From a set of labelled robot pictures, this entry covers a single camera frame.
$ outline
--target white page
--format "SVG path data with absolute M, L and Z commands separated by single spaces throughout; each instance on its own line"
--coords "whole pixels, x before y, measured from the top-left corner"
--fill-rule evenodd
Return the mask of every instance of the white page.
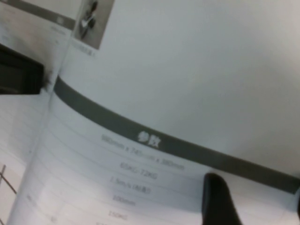
M 0 44 L 43 63 L 50 82 L 39 96 L 0 97 L 0 161 L 19 175 L 31 157 L 81 2 L 0 1 Z
M 207 172 L 227 181 L 244 224 L 298 224 L 294 192 L 160 148 L 167 134 L 176 143 L 296 176 L 299 114 L 290 99 L 300 95 L 294 86 L 299 52 L 293 48 L 299 14 L 293 4 L 115 1 L 104 36 L 96 36 L 100 51 L 93 30 L 89 41 L 82 40 L 87 45 L 75 33 L 8 225 L 201 224 Z M 284 35 L 278 24 L 285 25 Z M 280 61 L 280 53 L 290 61 Z M 89 114 L 93 107 L 78 112 L 82 102 L 64 96 L 66 86 L 109 113 Z M 130 133 L 137 122 L 155 132 L 160 147 L 150 142 L 152 133 L 139 143 L 139 133 L 134 140 L 95 122 L 111 115 L 131 120 L 132 126 L 119 124 L 120 130 Z M 117 128 L 114 122 L 106 126 Z M 287 154 L 279 151 L 281 143 L 289 147 Z

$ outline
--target black object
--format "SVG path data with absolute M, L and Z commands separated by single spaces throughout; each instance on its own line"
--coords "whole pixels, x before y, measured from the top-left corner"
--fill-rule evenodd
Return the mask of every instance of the black object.
M 202 218 L 203 225 L 242 225 L 225 180 L 214 173 L 204 177 Z
M 39 94 L 43 80 L 41 63 L 0 45 L 0 94 Z
M 298 217 L 300 219 L 300 198 L 299 198 L 299 202 L 298 202 L 297 213 L 298 213 Z

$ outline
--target tile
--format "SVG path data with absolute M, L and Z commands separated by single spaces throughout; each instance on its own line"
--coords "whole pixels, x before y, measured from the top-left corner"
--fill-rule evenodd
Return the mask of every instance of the tile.
M 1 182 L 0 185 L 0 218 L 6 224 L 11 208 L 15 201 L 15 193 L 7 185 L 6 182 Z
M 22 178 L 8 167 L 5 169 L 4 177 L 18 191 Z

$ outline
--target open booklet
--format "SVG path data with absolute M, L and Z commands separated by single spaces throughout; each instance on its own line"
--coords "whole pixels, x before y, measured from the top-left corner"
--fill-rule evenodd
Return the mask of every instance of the open booklet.
M 298 224 L 294 4 L 85 1 L 7 225 Z

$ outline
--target photo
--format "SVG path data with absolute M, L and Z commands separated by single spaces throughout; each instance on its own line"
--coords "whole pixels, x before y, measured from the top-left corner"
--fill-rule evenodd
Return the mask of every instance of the photo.
M 114 0 L 85 0 L 75 38 L 99 49 Z

